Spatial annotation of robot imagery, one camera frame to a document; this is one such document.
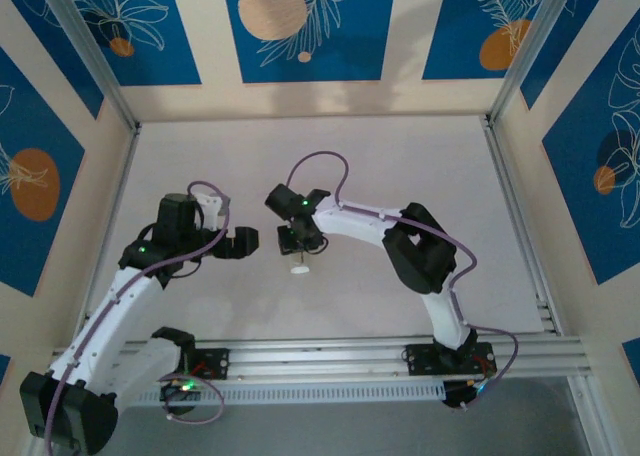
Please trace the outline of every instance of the small white object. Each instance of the small white object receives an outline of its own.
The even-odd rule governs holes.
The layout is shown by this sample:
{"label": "small white object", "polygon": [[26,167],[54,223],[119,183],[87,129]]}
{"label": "small white object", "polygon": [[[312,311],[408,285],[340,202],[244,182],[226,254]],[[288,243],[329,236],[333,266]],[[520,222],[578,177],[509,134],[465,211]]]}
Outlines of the small white object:
{"label": "small white object", "polygon": [[209,196],[204,193],[193,193],[204,213],[204,229],[216,231],[218,229],[218,216],[222,212],[223,201],[219,196]]}
{"label": "small white object", "polygon": [[291,274],[306,274],[309,264],[305,261],[304,253],[293,253],[289,256]]}

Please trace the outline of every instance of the cable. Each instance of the cable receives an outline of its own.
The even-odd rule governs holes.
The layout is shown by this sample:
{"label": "cable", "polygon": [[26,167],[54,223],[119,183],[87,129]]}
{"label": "cable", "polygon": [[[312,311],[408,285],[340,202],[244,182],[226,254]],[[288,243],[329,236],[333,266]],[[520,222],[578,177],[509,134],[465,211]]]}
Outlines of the cable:
{"label": "cable", "polygon": [[138,239],[144,239],[149,234],[149,231],[153,229],[156,223],[147,224],[142,230],[138,233]]}
{"label": "cable", "polygon": [[[194,186],[206,186],[209,189],[212,189],[214,192],[216,192],[218,196],[220,196],[221,198],[223,199],[228,198],[222,191],[220,191],[220,189],[218,189],[217,186],[211,183],[208,183],[206,181],[193,181],[192,183],[190,183],[189,186],[187,186],[187,192],[189,193],[190,196],[193,196],[191,189]],[[56,414],[56,410],[58,409],[58,405],[60,403],[60,397],[62,395],[62,391],[64,390],[64,385],[69,380],[69,377],[71,376],[71,373],[75,368],[74,361],[79,361],[85,348],[89,344],[89,341],[91,341],[91,338],[96,333],[96,331],[98,330],[98,328],[100,327],[104,319],[107,317],[107,315],[109,314],[109,311],[111,311],[111,309],[120,301],[120,298],[122,298],[122,295],[124,293],[126,293],[136,282],[144,278],[147,274],[152,273],[157,269],[164,268],[165,266],[169,266],[171,264],[189,261],[190,259],[197,258],[198,256],[201,256],[207,253],[208,251],[210,251],[224,237],[228,227],[229,227],[229,211],[226,212],[224,222],[222,224],[222,228],[220,229],[220,232],[216,235],[216,237],[213,239],[213,241],[211,241],[209,244],[203,246],[200,249],[192,251],[191,253],[169,258],[164,261],[159,261],[155,264],[152,264],[148,268],[143,269],[138,274],[133,276],[129,281],[127,281],[118,290],[118,292],[115,295],[115,298],[109,301],[109,303],[107,303],[107,305],[103,308],[103,310],[100,312],[100,314],[98,315],[94,323],[91,325],[91,327],[87,331],[87,334],[85,335],[84,339],[80,342],[77,349],[73,353],[72,361],[67,364],[67,368],[62,374],[62,377],[60,378],[60,382],[58,383],[58,386],[56,387],[56,390],[53,393],[53,397],[51,398],[51,405],[49,406],[49,411],[47,413],[47,420],[46,420],[45,430],[44,430],[45,450],[48,456],[53,456],[53,447],[52,447],[52,441],[51,441],[51,436],[53,432],[53,420]]]}
{"label": "cable", "polygon": [[318,254],[322,254],[322,253],[324,253],[324,252],[326,251],[326,249],[329,247],[329,240],[323,236],[323,237],[322,237],[322,242],[324,243],[324,245],[323,245],[320,249],[318,249],[318,250],[316,250],[316,251],[309,251],[309,250],[307,249],[307,247],[306,247],[306,246],[304,247],[304,250],[305,250],[308,254],[310,254],[310,255],[312,255],[312,256],[317,256]]}
{"label": "cable", "polygon": [[176,416],[175,414],[172,414],[171,413],[171,408],[169,408],[169,402],[171,400],[171,397],[174,394],[180,394],[179,391],[176,391],[175,393],[167,395],[167,397],[164,400],[164,410],[167,413],[167,419],[169,419],[170,421],[176,421],[176,422],[182,423],[182,424],[190,424],[192,426],[201,426],[203,424],[213,423],[214,421],[220,419],[220,417],[222,416],[222,413],[224,413],[224,396],[222,396],[222,393],[220,392],[220,390],[218,388],[216,388],[212,383],[210,383],[206,379],[199,378],[198,376],[194,376],[193,374],[180,374],[180,373],[167,374],[166,376],[163,376],[162,378],[160,378],[160,382],[172,381],[172,380],[175,380],[175,379],[180,380],[180,381],[197,381],[200,384],[202,384],[204,386],[207,386],[214,393],[216,393],[218,398],[220,398],[220,409],[211,418],[196,419],[196,420],[183,419],[180,416]]}
{"label": "cable", "polygon": [[342,187],[344,186],[344,183],[347,181],[347,177],[349,176],[349,161],[347,161],[347,158],[342,156],[340,153],[336,153],[335,151],[315,151],[313,153],[307,154],[304,158],[298,161],[293,166],[293,168],[291,168],[291,171],[289,172],[289,177],[287,177],[287,182],[285,183],[285,186],[289,187],[289,185],[291,184],[291,180],[293,179],[293,175],[295,174],[295,172],[298,170],[298,168],[302,163],[304,163],[307,159],[311,159],[321,155],[334,156],[338,158],[340,161],[342,161],[342,164],[344,164],[344,174],[342,176],[342,179],[338,183],[338,187],[336,188],[336,193],[335,193],[336,204],[340,204],[340,200],[339,200],[340,191],[342,190]]}
{"label": "cable", "polygon": [[[338,186],[336,187],[336,191],[335,191],[335,201],[336,204],[343,210],[347,210],[347,211],[351,211],[353,213],[359,213],[359,214],[363,214],[366,216],[374,216],[376,218],[380,217],[380,214],[375,212],[375,211],[369,211],[366,209],[361,209],[361,208],[355,208],[353,206],[349,206],[347,204],[342,203],[342,201],[340,200],[340,192],[342,191],[342,187],[344,186],[344,183],[346,182],[347,178],[349,177],[349,162],[347,161],[347,159],[342,156],[339,153],[336,153],[335,151],[315,151],[311,154],[308,154],[307,156],[305,156],[304,158],[302,158],[300,161],[298,161],[294,166],[293,169],[291,170],[291,172],[289,173],[289,177],[287,178],[287,183],[286,186],[289,186],[289,184],[291,183],[291,180],[293,179],[293,175],[295,174],[296,170],[300,167],[300,165],[302,163],[304,163],[306,160],[313,158],[315,156],[319,156],[319,155],[330,155],[330,156],[335,156],[336,158],[340,159],[342,161],[342,163],[344,164],[344,173],[342,175],[342,179],[340,180],[340,183],[338,183]],[[426,224],[423,223],[419,223],[417,221],[413,221],[407,218],[402,218],[402,217],[397,217],[397,216],[391,216],[391,215],[384,215],[385,219],[390,219],[392,221],[396,221],[398,223],[403,223],[403,224],[408,224],[409,226],[413,226],[415,228],[418,228],[422,231],[426,231],[434,236],[437,236],[443,240],[445,240],[446,242],[453,244],[454,246],[456,246],[457,248],[459,248],[460,250],[462,250],[470,259],[470,263],[469,266],[467,266],[466,268],[464,268],[462,271],[460,271],[459,273],[455,274],[450,280],[449,280],[449,286],[448,286],[448,291],[449,291],[449,295],[451,296],[451,303],[453,305],[453,310],[456,313],[456,317],[458,318],[458,321],[460,321],[464,326],[468,327],[469,329],[475,329],[476,331],[487,331],[490,333],[494,333],[494,334],[500,334],[503,336],[508,336],[509,338],[511,338],[511,340],[513,341],[513,353],[511,354],[511,357],[509,358],[509,361],[507,361],[507,364],[504,365],[504,367],[498,372],[498,374],[495,376],[495,378],[489,380],[489,382],[485,385],[484,390],[486,392],[487,389],[489,389],[490,387],[494,386],[496,383],[500,382],[500,380],[502,380],[502,378],[504,377],[504,375],[507,373],[507,371],[509,371],[509,369],[511,368],[511,366],[513,365],[513,362],[516,360],[516,358],[518,357],[518,350],[519,350],[519,343],[518,343],[518,338],[516,337],[515,334],[513,334],[510,331],[504,330],[504,329],[498,329],[498,328],[488,328],[485,326],[476,326],[475,324],[471,324],[469,323],[464,315],[462,314],[462,309],[460,307],[460,302],[458,301],[458,294],[456,293],[456,290],[454,288],[455,284],[464,276],[466,276],[467,274],[469,274],[471,271],[473,271],[476,266],[478,266],[478,258],[476,257],[476,255],[464,244],[462,244],[460,241],[458,241],[455,238],[452,238],[451,236],[449,236],[447,233],[443,232],[443,231],[439,231],[436,228],[432,228],[431,226],[428,226]]]}
{"label": "cable", "polygon": [[193,276],[198,272],[198,270],[200,269],[200,266],[202,266],[202,260],[196,263],[196,269],[194,269],[193,271],[189,271],[188,273],[185,273],[185,274],[174,274],[173,276],[171,276],[171,279],[182,279],[188,276]]}

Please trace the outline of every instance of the metal bar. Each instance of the metal bar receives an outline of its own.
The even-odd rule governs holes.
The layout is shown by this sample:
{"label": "metal bar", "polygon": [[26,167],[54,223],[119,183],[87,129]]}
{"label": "metal bar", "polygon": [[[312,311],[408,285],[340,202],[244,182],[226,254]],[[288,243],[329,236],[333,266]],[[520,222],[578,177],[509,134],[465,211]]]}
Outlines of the metal bar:
{"label": "metal bar", "polygon": [[517,221],[516,233],[522,238],[523,250],[526,251],[527,264],[530,265],[534,281],[536,284],[536,290],[538,296],[544,300],[547,305],[553,323],[556,328],[556,332],[560,335],[567,334],[567,326],[565,318],[563,317],[560,309],[556,305],[553,296],[551,295],[551,289],[549,288],[549,281],[544,272],[544,266],[538,256],[538,252],[532,240],[533,230],[531,224],[528,221],[529,210],[527,209],[526,202],[519,197],[521,194],[518,190],[518,179],[514,175],[513,166],[509,163],[508,151],[505,148],[506,138],[501,134],[501,125],[497,124],[493,127],[486,127],[486,136],[489,142],[489,147],[492,155],[495,156],[496,170],[498,171],[498,179],[501,181],[501,186],[505,192],[505,198],[507,199],[507,205],[509,211],[513,212],[513,216]]}
{"label": "metal bar", "polygon": [[567,378],[580,423],[592,454],[624,456],[627,452],[602,404],[602,394],[594,376]]}
{"label": "metal bar", "polygon": [[493,125],[511,101],[512,96],[520,89],[524,78],[538,57],[544,42],[556,24],[567,0],[542,0],[536,17],[531,23],[527,35],[507,70],[495,101],[489,110],[489,121]]}
{"label": "metal bar", "polygon": [[84,299],[82,301],[82,307],[80,308],[80,312],[78,313],[78,319],[76,320],[76,327],[73,332],[74,337],[78,335],[78,333],[82,329],[82,326],[87,320],[87,308],[89,307],[89,304],[91,302],[91,295],[93,294],[96,284],[98,282],[98,275],[100,274],[100,270],[104,267],[104,264],[105,264],[105,258],[107,255],[107,246],[108,246],[109,240],[111,239],[111,235],[113,234],[116,217],[118,216],[118,212],[120,211],[122,196],[124,195],[124,191],[127,186],[127,179],[129,178],[131,166],[133,165],[133,159],[136,154],[136,148],[138,147],[139,134],[140,134],[140,129],[137,128],[133,134],[131,141],[129,142],[129,148],[127,149],[127,156],[126,156],[124,165],[122,167],[122,173],[120,174],[118,188],[116,190],[116,194],[113,197],[112,204],[110,205],[111,212],[109,213],[109,219],[107,220],[107,228],[105,229],[104,235],[102,236],[102,241],[100,244],[100,252],[98,253],[98,259],[91,271],[91,279],[89,282],[89,287],[85,292]]}
{"label": "metal bar", "polygon": [[[553,345],[558,343],[575,343],[582,347],[582,342],[578,336],[562,336],[549,333],[530,333],[518,334],[518,341],[521,346],[524,344],[532,345]],[[491,344],[512,344],[511,339],[505,336],[496,336],[493,334],[481,334],[480,341]],[[284,349],[294,349],[314,353],[330,348],[394,348],[397,346],[406,346],[408,344],[431,344],[433,338],[431,336],[406,336],[406,337],[386,337],[386,338],[346,338],[346,339],[286,339],[286,340],[199,340],[198,348],[228,348],[230,350],[262,350],[274,351]],[[122,353],[135,353],[139,351],[146,341],[129,341],[124,346]],[[62,354],[66,348],[58,348],[54,351],[54,355]]]}
{"label": "metal bar", "polygon": [[73,0],[45,1],[102,94],[111,102],[123,123],[132,131],[136,130],[138,122],[120,91],[118,80]]}
{"label": "metal bar", "polygon": [[549,282],[544,274],[542,262],[538,257],[531,239],[530,225],[527,223],[525,216],[526,205],[522,201],[522,198],[518,197],[517,180],[513,176],[511,166],[507,163],[508,153],[506,153],[504,149],[504,143],[501,142],[504,138],[499,137],[497,134],[500,131],[499,125],[490,127],[488,122],[485,121],[483,127],[489,145],[489,152],[491,153],[496,168],[498,181],[500,182],[500,187],[504,194],[509,215],[518,239],[518,245],[520,246],[529,274],[535,285],[538,298],[544,302],[550,312],[555,331],[558,334],[565,334],[566,328],[551,296]]}
{"label": "metal bar", "polygon": [[[376,381],[343,383],[246,384],[221,381],[216,387],[225,405],[365,403],[387,401],[442,401],[446,397],[442,381]],[[217,406],[212,391],[203,391],[199,401],[172,402],[172,406]],[[133,406],[161,406],[160,390],[141,394]]]}
{"label": "metal bar", "polygon": [[[513,343],[503,336],[482,336],[491,341],[498,367],[504,366]],[[217,341],[198,347],[231,349],[228,378],[247,383],[330,383],[345,381],[411,381],[402,353],[407,344],[431,342],[431,338],[371,338],[310,341]],[[119,363],[139,346],[128,343]],[[520,353],[508,377],[541,377],[590,374],[579,338],[522,335]],[[424,377],[426,380],[459,380],[474,375]]]}

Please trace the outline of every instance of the black bracket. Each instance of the black bracket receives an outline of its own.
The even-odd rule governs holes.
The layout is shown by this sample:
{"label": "black bracket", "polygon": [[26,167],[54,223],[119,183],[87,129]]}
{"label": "black bracket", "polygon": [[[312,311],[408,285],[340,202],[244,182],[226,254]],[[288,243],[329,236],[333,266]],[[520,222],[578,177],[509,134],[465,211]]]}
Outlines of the black bracket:
{"label": "black bracket", "polygon": [[403,353],[409,376],[458,376],[478,375],[491,377],[496,374],[493,347],[490,343],[475,343],[470,357],[456,365],[443,360],[436,344],[409,344]]}
{"label": "black bracket", "polygon": [[[59,381],[49,375],[30,372],[20,385],[20,397],[29,431],[44,438],[53,394]],[[61,446],[96,454],[104,448],[116,429],[118,410],[114,394],[97,395],[81,382],[65,384],[53,421],[52,441]]]}
{"label": "black bracket", "polygon": [[[194,349],[186,362],[181,362],[180,365],[182,368],[186,367],[183,372],[187,378],[189,377],[187,375],[192,375],[206,380],[225,380],[229,368],[229,350],[226,348]],[[200,401],[201,389],[207,389],[182,389],[186,383],[188,383],[186,380],[171,381],[160,389],[160,402],[164,403],[168,399],[168,411],[176,416],[193,411],[195,406],[171,406],[172,402]]]}
{"label": "black bracket", "polygon": [[[445,232],[421,204],[411,203],[401,214],[404,219]],[[417,244],[413,236],[419,237]],[[445,279],[456,269],[456,247],[423,229],[397,223],[385,231],[382,244],[400,281],[416,293],[440,293]]]}
{"label": "black bracket", "polygon": [[[127,266],[141,270],[146,269],[153,264],[191,253],[211,243],[220,231],[196,228],[197,213],[202,215],[202,209],[193,196],[167,194],[160,201],[156,222],[144,228],[138,238],[125,248],[120,261],[118,261],[120,269]],[[151,230],[153,231],[151,239],[145,239]],[[235,233],[234,238],[225,235],[208,253],[192,258],[191,262],[200,263],[203,256],[213,256],[218,259],[242,259],[258,249],[260,242],[257,230],[249,227],[237,227]],[[173,275],[183,266],[182,262],[174,263],[149,274],[158,278],[162,287],[165,288]]]}
{"label": "black bracket", "polygon": [[306,197],[294,193],[284,184],[274,188],[265,205],[276,213],[287,226],[278,227],[280,254],[286,256],[303,251],[315,251],[325,244],[325,238],[313,221],[313,214],[320,202],[331,193],[314,189]]}

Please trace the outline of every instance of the gray floor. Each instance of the gray floor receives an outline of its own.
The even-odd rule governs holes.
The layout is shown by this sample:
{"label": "gray floor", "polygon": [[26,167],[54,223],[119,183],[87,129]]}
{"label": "gray floor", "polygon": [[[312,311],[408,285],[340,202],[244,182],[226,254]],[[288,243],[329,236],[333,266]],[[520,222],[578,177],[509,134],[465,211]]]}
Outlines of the gray floor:
{"label": "gray floor", "polygon": [[[205,408],[191,413],[204,415]],[[125,412],[101,456],[589,454],[564,379],[507,380],[467,413],[439,402],[234,406],[210,426]]]}

